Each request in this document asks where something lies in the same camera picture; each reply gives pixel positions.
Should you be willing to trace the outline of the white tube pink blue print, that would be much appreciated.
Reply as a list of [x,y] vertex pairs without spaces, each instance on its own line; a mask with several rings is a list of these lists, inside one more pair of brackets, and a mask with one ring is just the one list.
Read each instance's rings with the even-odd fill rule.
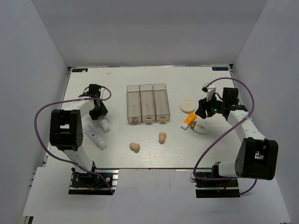
[[110,130],[110,124],[105,116],[99,117],[98,123],[104,132],[108,132]]

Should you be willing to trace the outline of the white tube blue logo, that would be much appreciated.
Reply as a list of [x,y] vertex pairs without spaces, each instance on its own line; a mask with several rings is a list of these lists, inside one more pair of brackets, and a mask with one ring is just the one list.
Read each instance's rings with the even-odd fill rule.
[[86,135],[100,148],[105,149],[107,147],[106,142],[100,136],[99,132],[93,129],[90,125],[86,125],[83,127]]

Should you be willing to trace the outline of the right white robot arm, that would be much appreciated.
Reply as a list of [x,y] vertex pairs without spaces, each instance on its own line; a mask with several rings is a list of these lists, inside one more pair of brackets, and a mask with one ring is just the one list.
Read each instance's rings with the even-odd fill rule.
[[236,178],[272,180],[276,171],[278,143],[266,139],[258,131],[250,120],[248,109],[239,104],[238,89],[224,88],[221,100],[216,98],[215,87],[204,87],[203,91],[207,96],[199,101],[195,114],[203,119],[221,114],[241,142],[236,159],[233,162],[216,162],[206,179],[216,186]]

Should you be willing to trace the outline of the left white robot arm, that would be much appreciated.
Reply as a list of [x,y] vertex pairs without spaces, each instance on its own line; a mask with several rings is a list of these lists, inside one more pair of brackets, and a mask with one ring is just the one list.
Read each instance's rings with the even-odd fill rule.
[[50,144],[74,163],[74,172],[80,173],[80,170],[84,172],[82,179],[88,186],[96,185],[99,175],[94,172],[94,162],[82,146],[84,134],[87,134],[100,148],[105,148],[106,143],[90,125],[82,126],[82,118],[89,116],[92,121],[99,123],[104,132],[108,132],[110,130],[106,118],[108,110],[103,102],[111,96],[111,91],[107,87],[90,84],[78,99],[68,101],[70,104],[68,107],[51,112]]

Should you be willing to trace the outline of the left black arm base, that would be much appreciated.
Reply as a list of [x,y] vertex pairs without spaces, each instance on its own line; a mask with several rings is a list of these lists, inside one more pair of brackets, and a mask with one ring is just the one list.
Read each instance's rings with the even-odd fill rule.
[[112,196],[116,190],[119,170],[96,169],[95,172],[103,176],[113,192],[110,191],[109,187],[100,177],[88,173],[73,172],[68,194]]

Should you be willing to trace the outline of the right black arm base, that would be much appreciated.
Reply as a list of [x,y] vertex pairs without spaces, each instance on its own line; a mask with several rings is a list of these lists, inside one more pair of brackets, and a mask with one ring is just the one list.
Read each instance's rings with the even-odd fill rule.
[[207,181],[196,179],[196,198],[237,198],[240,197],[237,180]]

